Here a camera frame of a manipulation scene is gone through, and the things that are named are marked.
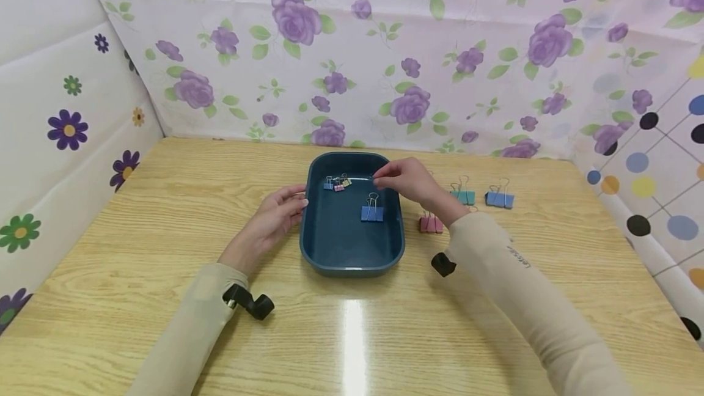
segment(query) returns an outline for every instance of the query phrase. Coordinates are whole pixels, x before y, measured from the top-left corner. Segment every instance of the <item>green flower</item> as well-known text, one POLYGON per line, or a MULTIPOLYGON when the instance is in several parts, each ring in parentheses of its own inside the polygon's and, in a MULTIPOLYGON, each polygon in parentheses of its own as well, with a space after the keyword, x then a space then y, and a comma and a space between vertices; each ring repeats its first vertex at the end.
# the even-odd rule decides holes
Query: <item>green flower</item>
POLYGON ((34 220, 33 214, 25 214, 22 219, 14 216, 10 219, 10 224, 0 228, 0 248, 8 247, 7 252, 13 253, 17 248, 27 249, 32 240, 40 236, 37 228, 41 221, 34 220))
POLYGON ((64 78, 64 89, 69 95, 76 96, 80 94, 81 87, 83 87, 83 85, 78 81, 78 77, 69 75, 68 78, 64 78))

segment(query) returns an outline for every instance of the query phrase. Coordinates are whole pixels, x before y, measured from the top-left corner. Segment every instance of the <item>wood grain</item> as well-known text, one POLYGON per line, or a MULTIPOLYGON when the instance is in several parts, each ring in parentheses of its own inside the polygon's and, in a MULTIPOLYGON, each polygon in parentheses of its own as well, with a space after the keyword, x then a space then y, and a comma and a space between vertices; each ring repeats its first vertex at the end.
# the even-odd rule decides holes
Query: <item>wood grain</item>
MULTIPOLYGON (((2 393, 124 394, 200 265, 327 151, 161 141, 0 337, 2 393)), ((573 165, 379 152, 416 155, 444 186, 466 174, 478 199, 509 177, 514 210, 480 208, 601 333, 636 394, 704 394, 704 357, 573 165)), ((378 279, 316 275, 293 233, 253 279, 276 311, 263 323, 236 314, 194 394, 551 394, 505 317, 461 273, 431 269, 447 233, 417 233, 420 207, 402 207, 406 253, 378 279)))

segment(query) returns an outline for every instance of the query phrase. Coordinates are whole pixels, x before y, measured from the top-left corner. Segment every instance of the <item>black strap clip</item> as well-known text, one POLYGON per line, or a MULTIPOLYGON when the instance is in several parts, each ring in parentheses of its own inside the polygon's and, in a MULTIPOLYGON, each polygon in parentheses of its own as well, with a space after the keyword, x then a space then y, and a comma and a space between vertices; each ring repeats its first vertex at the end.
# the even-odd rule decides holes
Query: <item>black strap clip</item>
POLYGON ((269 297, 262 294, 259 295, 259 298, 255 301, 249 293, 249 290, 237 284, 232 285, 227 292, 222 294, 222 300, 231 309, 234 309, 235 305, 239 304, 241 307, 244 307, 252 317, 259 321, 262 321, 274 310, 274 302, 269 299, 269 297))

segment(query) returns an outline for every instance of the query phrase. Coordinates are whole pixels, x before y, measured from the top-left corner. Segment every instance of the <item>yellow flower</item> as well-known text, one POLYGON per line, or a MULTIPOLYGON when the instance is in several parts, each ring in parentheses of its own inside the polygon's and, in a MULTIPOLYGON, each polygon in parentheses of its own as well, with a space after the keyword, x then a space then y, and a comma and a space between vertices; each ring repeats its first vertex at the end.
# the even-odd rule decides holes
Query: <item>yellow flower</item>
POLYGON ((144 124, 144 112, 142 112, 142 109, 140 109, 140 108, 134 109, 133 123, 137 127, 142 127, 142 124, 144 124))

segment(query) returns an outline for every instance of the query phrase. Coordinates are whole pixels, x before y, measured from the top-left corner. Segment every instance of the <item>black dot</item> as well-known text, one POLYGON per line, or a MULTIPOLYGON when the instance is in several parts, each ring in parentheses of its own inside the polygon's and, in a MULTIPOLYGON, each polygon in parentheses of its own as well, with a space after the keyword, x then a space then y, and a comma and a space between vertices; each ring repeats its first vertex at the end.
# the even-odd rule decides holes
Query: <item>black dot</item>
POLYGON ((704 144, 704 124, 699 124, 692 130, 692 141, 704 144))
POLYGON ((626 221, 626 228, 628 228, 631 234, 639 237, 650 234, 650 222, 648 219, 645 219, 645 217, 639 216, 638 214, 628 218, 626 221))
POLYGON ((694 321, 687 317, 680 317, 680 319, 682 320, 682 323, 684 323, 684 326, 687 327, 687 330, 692 334, 692 336, 694 336, 695 341, 702 339, 702 331, 694 321))
POLYGON ((658 114, 655 112, 648 112, 640 118, 640 128, 643 130, 650 130, 657 126, 659 121, 658 114))
POLYGON ((608 150, 604 152, 604 156, 611 156, 616 152, 616 149, 618 148, 618 141, 614 142, 611 147, 609 147, 608 150))

